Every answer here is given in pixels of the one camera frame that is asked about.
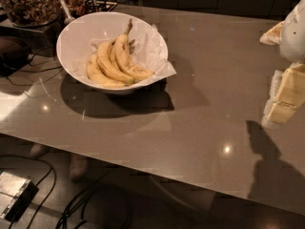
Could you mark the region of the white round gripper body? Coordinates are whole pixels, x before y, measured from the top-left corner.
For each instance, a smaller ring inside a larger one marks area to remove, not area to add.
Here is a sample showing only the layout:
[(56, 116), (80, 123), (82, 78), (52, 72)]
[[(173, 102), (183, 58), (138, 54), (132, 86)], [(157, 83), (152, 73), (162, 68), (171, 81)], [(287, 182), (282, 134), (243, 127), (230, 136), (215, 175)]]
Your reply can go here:
[(279, 48), (290, 62), (305, 62), (305, 0), (300, 0), (284, 20)]

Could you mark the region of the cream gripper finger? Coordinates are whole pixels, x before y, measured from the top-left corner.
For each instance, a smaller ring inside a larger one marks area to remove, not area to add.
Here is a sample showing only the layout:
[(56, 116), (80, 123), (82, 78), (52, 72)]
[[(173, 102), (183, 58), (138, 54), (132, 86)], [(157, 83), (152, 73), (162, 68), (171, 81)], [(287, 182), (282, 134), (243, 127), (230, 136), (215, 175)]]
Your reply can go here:
[(282, 31), (284, 22), (281, 21), (266, 31), (259, 39), (259, 41), (265, 45), (274, 46), (280, 42), (280, 34)]
[(288, 122), (305, 102), (305, 65), (293, 63), (284, 72), (276, 70), (272, 78), (270, 98), (265, 106), (265, 122)]

